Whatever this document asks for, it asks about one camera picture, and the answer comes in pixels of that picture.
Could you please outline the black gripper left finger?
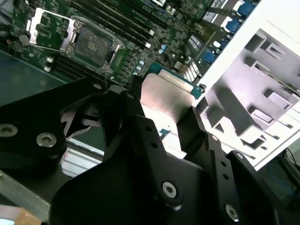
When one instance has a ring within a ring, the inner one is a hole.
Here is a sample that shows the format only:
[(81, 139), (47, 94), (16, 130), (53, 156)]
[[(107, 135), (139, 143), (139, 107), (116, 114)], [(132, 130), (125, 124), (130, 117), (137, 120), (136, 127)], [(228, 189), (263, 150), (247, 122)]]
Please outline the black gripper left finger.
[(49, 175), (66, 153), (67, 139), (91, 127), (103, 128), (103, 162), (109, 160), (131, 126), (155, 127), (140, 103), (142, 82), (135, 76), (129, 90), (116, 93), (84, 78), (2, 106), (1, 168), (31, 177)]

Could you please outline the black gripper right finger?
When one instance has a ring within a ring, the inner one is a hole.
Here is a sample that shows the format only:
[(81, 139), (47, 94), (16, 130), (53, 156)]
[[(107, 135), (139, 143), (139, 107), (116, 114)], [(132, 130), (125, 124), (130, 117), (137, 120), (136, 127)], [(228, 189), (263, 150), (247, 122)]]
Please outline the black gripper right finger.
[(225, 154), (220, 141), (206, 131), (195, 107), (178, 122), (180, 146), (185, 160), (205, 172), (205, 202), (201, 204), (206, 224), (279, 225), (280, 206), (267, 183), (236, 150)]

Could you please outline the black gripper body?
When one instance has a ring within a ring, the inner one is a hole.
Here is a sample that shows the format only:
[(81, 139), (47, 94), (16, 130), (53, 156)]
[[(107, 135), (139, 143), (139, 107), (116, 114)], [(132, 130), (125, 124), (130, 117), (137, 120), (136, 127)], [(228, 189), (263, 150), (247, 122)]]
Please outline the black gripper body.
[(66, 183), (52, 225), (223, 225), (208, 165), (168, 156), (154, 126), (131, 126), (113, 156)]

